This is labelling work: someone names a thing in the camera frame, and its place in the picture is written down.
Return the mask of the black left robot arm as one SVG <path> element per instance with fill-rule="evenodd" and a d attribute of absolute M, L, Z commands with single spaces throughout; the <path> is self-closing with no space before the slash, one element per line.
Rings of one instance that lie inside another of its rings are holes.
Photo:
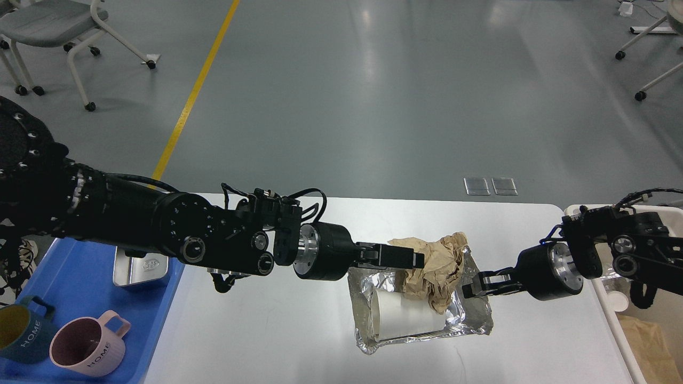
<path fill-rule="evenodd" d="M 425 266 L 412 248 L 356 243 L 344 226 L 320 221 L 326 200 L 304 210 L 299 199 L 314 189 L 247 194 L 222 184 L 226 203 L 230 194 L 241 196 L 230 209 L 151 178 L 100 172 L 68 153 L 41 120 L 2 98 L 2 260 L 11 268 L 19 262 L 11 251 L 29 234 L 115 245 L 135 258 L 175 258 L 207 268 L 219 292 L 276 265 L 318 281 L 336 281 L 353 267 Z"/>

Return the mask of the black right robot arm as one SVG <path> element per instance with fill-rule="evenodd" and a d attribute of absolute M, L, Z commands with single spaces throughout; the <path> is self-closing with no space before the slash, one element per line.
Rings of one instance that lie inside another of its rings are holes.
<path fill-rule="evenodd" d="M 538 245 L 521 251 L 514 267 L 479 272 L 463 286 L 464 298 L 527 292 L 547 301 L 577 295 L 586 279 L 602 276 L 598 244 L 608 245 L 614 271 L 630 280 L 637 308 L 649 308 L 659 290 L 681 295 L 681 237 L 671 236 L 657 212 L 635 209 L 656 193 L 680 194 L 681 189 L 645 189 L 615 204 L 579 206 Z"/>

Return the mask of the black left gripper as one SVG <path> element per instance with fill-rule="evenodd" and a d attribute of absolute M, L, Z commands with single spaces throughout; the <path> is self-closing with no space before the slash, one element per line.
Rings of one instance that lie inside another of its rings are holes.
<path fill-rule="evenodd" d="M 293 269 L 300 279 L 337 281 L 355 263 L 358 273 L 394 273 L 425 267 L 425 256 L 405 246 L 354 243 L 344 226 L 306 223 L 300 227 Z"/>

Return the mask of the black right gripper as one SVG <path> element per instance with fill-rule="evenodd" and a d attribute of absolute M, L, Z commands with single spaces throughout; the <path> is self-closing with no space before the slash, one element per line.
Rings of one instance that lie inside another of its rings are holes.
<path fill-rule="evenodd" d="M 482 285 L 502 286 L 466 284 L 464 299 L 515 294 L 523 292 L 524 287 L 535 299 L 547 301 L 578 295 L 584 284 L 565 243 L 546 243 L 523 250 L 517 260 L 517 276 L 515 268 L 502 268 L 481 271 L 478 279 Z"/>

